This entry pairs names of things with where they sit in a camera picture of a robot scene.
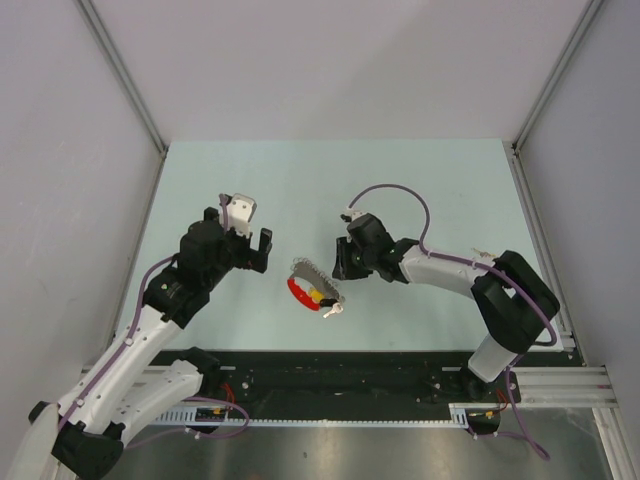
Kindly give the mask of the black key tag with key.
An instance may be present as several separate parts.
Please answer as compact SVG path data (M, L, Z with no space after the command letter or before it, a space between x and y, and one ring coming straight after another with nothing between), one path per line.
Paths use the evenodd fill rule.
M324 298L320 301L319 306L326 310L326 312L323 314L324 318L328 318L336 314L341 314L344 311L344 306L340 299Z

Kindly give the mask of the metal key organizer red handle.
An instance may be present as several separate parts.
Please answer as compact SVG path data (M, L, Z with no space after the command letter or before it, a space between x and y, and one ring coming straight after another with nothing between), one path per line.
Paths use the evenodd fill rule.
M326 310L309 297L308 292L311 288L320 291L324 298L340 299L344 306L345 299L337 284L308 258L298 257L293 260L286 285L293 297L313 312L323 311L324 314Z

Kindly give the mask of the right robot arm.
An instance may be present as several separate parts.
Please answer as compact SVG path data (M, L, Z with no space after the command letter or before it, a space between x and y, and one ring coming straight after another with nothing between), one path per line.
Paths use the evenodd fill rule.
M471 355L461 376L463 393L484 401L497 379L529 349L557 342L551 320L560 310L553 291L522 255L507 250L491 265L427 249L420 239L394 240L371 213L351 210L341 216L346 235L336 240L332 277L361 280L376 273L386 282L430 285L473 300L487 335Z

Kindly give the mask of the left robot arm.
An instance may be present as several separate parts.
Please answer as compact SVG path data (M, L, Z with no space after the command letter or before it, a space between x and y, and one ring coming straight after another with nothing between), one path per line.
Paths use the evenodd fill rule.
M193 347L161 376L137 389L135 383L163 348L184 331L233 269L263 273L272 233L250 246L253 199L221 195L189 226L177 253L144 275L132 321L97 363L59 400L39 402L10 470L12 479L38 479L56 458L82 479L101 479L134 438L161 414L197 397L233 408L219 361Z

